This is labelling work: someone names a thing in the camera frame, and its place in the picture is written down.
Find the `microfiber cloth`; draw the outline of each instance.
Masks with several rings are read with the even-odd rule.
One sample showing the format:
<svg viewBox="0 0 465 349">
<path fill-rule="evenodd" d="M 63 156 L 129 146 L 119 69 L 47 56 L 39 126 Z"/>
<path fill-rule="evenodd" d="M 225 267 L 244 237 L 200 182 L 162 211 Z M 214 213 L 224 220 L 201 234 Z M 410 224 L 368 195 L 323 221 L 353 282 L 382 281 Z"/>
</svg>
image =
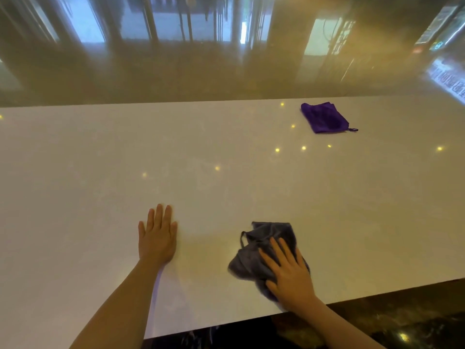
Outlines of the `microfiber cloth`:
<svg viewBox="0 0 465 349">
<path fill-rule="evenodd" d="M 316 134 L 358 131 L 356 128 L 349 128 L 349 122 L 329 101 L 318 105 L 304 103 L 300 109 Z"/>
<path fill-rule="evenodd" d="M 259 248 L 279 264 L 276 253 L 271 246 L 270 238 L 274 237 L 276 241 L 279 238 L 283 238 L 294 257 L 296 257 L 295 247 L 297 246 L 297 240 L 294 231 L 289 223 L 253 222 L 252 227 L 252 231 L 243 231 L 241 233 L 240 244 L 242 248 L 229 263 L 228 268 L 238 278 L 255 281 L 258 289 L 264 296 L 272 301 L 278 301 L 265 284 L 266 280 L 276 282 L 276 277 L 261 258 Z M 244 246 L 242 241 L 244 235 L 248 241 L 248 245 L 246 246 Z M 308 272 L 310 272 L 307 262 L 305 262 L 305 265 Z"/>
</svg>

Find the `towel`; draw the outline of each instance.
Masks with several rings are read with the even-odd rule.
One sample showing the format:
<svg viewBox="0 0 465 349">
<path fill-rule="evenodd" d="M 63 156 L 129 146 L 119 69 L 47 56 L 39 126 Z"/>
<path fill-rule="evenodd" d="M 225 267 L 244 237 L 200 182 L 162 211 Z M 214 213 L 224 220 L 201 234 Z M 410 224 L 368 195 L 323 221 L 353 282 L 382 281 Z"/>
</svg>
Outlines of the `towel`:
<svg viewBox="0 0 465 349">
<path fill-rule="evenodd" d="M 261 258 L 259 248 L 279 264 L 276 253 L 271 246 L 270 238 L 274 237 L 276 241 L 279 238 L 283 238 L 294 257 L 296 257 L 295 248 L 297 240 L 294 231 L 290 223 L 253 222 L 252 227 L 252 231 L 243 231 L 241 233 L 240 244 L 242 248 L 229 263 L 228 268 L 238 278 L 255 281 L 258 289 L 264 296 L 272 301 L 278 301 L 276 296 L 266 286 L 265 282 L 267 280 L 276 282 L 276 277 Z M 242 241 L 244 235 L 248 241 L 248 245 L 246 246 L 244 246 Z M 305 265 L 308 272 L 310 272 L 307 262 L 305 262 Z"/>
<path fill-rule="evenodd" d="M 300 110 L 316 134 L 358 131 L 356 128 L 349 128 L 349 122 L 329 101 L 318 105 L 304 103 L 300 106 Z"/>
</svg>

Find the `gray cloth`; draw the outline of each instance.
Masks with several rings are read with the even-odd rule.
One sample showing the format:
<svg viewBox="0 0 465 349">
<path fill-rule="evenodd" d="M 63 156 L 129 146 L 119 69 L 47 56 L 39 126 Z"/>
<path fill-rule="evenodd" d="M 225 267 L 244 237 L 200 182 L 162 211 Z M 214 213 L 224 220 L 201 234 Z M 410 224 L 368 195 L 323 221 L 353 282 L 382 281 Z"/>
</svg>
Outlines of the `gray cloth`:
<svg viewBox="0 0 465 349">
<path fill-rule="evenodd" d="M 271 246 L 270 238 L 274 237 L 276 241 L 279 238 L 283 238 L 294 257 L 296 257 L 295 247 L 297 246 L 297 240 L 294 231 L 290 223 L 252 222 L 252 227 L 252 231 L 243 231 L 241 233 L 240 244 L 242 248 L 229 263 L 228 268 L 238 278 L 255 281 L 258 289 L 264 296 L 272 301 L 278 301 L 265 284 L 266 280 L 276 282 L 276 277 L 261 258 L 259 248 L 279 264 L 276 253 Z M 244 246 L 242 241 L 244 235 L 248 241 L 248 245 L 246 246 Z M 310 272 L 307 262 L 305 262 L 305 265 L 308 272 Z"/>
</svg>

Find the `hand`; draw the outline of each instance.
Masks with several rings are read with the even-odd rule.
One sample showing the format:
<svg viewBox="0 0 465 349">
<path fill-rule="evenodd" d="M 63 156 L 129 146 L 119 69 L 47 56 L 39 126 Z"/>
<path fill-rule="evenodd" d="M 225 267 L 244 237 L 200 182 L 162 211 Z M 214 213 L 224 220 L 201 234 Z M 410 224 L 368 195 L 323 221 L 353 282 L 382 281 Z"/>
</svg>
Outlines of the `hand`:
<svg viewBox="0 0 465 349">
<path fill-rule="evenodd" d="M 259 249 L 260 255 L 273 271 L 277 280 L 277 283 L 266 281 L 266 286 L 284 308 L 303 318 L 309 311 L 309 307 L 317 301 L 304 259 L 296 247 L 296 260 L 282 238 L 279 239 L 279 242 L 284 253 L 274 238 L 271 238 L 270 242 L 281 266 Z"/>
<path fill-rule="evenodd" d="M 176 235 L 178 223 L 171 223 L 172 208 L 166 206 L 163 216 L 163 206 L 157 205 L 157 211 L 148 211 L 147 227 L 139 222 L 139 258 L 149 259 L 159 267 L 171 261 L 176 251 Z"/>
</svg>

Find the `bare skin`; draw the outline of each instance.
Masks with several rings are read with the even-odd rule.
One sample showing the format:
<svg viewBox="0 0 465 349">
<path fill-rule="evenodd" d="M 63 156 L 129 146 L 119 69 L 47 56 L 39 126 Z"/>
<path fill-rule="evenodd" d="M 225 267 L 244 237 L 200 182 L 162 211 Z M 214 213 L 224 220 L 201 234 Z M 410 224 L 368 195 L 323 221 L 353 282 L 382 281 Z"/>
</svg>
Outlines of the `bare skin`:
<svg viewBox="0 0 465 349">
<path fill-rule="evenodd" d="M 150 209 L 139 222 L 139 262 L 98 309 L 70 349 L 140 349 L 144 340 L 152 291 L 160 268 L 176 251 L 177 222 L 171 206 Z"/>
<path fill-rule="evenodd" d="M 279 265 L 262 250 L 259 251 L 276 276 L 276 283 L 267 281 L 266 285 L 279 302 L 315 328 L 332 349 L 385 349 L 318 299 L 299 249 L 296 249 L 295 259 L 286 242 L 279 239 L 279 243 L 284 252 L 276 240 L 271 239 Z"/>
</svg>

